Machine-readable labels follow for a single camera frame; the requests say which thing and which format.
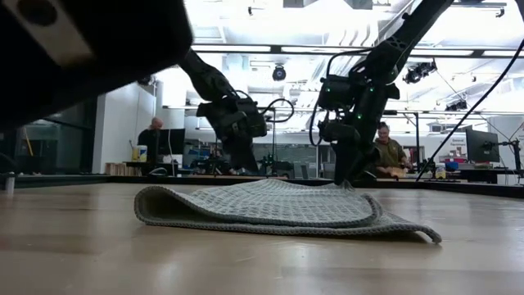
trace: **table surface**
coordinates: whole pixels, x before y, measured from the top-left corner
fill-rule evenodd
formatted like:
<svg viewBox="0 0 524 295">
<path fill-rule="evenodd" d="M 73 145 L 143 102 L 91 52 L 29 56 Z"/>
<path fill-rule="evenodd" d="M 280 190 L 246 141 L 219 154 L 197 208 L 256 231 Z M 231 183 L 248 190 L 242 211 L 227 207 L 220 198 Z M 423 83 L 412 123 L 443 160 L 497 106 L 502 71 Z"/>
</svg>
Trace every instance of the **table surface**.
<svg viewBox="0 0 524 295">
<path fill-rule="evenodd" d="M 133 196 L 145 186 L 0 194 L 0 293 L 524 294 L 517 200 L 365 190 L 387 210 L 437 230 L 444 239 L 437 246 L 418 235 L 358 240 L 150 227 L 133 214 Z"/>
</svg>

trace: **metal pole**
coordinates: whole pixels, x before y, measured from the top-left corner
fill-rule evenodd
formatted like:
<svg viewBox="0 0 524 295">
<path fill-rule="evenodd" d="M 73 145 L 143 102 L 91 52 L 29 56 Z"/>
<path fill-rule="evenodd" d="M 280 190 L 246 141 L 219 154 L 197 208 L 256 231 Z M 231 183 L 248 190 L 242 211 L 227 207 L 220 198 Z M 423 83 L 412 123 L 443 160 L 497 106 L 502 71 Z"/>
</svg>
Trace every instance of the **metal pole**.
<svg viewBox="0 0 524 295">
<path fill-rule="evenodd" d="M 420 129 L 418 128 L 418 113 L 413 113 L 415 115 L 415 134 L 417 138 L 417 172 L 420 172 Z"/>
</svg>

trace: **black shirt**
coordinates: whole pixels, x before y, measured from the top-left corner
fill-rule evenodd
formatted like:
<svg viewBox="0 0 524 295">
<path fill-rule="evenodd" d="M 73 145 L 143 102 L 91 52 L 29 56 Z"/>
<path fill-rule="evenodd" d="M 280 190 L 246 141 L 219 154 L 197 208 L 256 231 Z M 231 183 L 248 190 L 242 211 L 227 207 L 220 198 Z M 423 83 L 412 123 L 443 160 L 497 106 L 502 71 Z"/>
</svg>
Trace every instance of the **black shirt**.
<svg viewBox="0 0 524 295">
<path fill-rule="evenodd" d="M 158 130 L 145 129 L 138 136 L 138 145 L 147 146 L 147 161 L 156 162 L 157 146 L 159 132 Z"/>
</svg>

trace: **bucket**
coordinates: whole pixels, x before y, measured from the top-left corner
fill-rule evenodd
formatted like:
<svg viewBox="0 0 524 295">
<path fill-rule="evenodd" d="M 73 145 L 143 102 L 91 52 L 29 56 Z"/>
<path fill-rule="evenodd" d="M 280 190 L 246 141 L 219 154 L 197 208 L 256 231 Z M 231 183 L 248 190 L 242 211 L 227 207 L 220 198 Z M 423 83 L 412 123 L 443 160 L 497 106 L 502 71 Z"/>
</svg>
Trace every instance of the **bucket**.
<svg viewBox="0 0 524 295">
<path fill-rule="evenodd" d="M 146 162 L 147 161 L 147 146 L 133 147 L 133 161 Z"/>
</svg>

